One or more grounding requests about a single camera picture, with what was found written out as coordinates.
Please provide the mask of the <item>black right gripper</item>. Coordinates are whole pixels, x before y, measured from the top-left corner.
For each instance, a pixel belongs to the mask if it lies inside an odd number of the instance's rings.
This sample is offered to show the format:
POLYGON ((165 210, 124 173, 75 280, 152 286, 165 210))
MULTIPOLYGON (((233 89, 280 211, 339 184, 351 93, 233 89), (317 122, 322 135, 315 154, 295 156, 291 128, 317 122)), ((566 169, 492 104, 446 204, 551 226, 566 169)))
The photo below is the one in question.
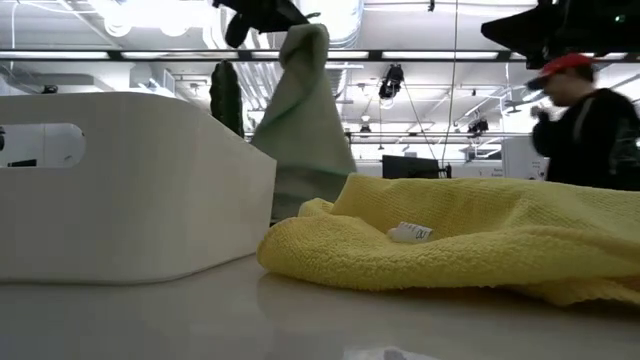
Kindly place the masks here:
POLYGON ((540 1, 527 11, 481 26, 481 34, 540 69, 569 53, 639 52, 639 0, 540 1))

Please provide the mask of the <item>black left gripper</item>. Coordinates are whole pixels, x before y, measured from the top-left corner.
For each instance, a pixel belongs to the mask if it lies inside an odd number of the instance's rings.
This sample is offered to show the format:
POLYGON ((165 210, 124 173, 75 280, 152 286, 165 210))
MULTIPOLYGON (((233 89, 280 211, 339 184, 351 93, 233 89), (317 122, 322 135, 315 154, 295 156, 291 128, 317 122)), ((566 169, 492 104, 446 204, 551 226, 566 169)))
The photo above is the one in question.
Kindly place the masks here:
POLYGON ((309 23, 308 18, 290 0, 213 0, 212 5, 235 11, 228 25, 229 30, 282 32, 292 26, 309 23))

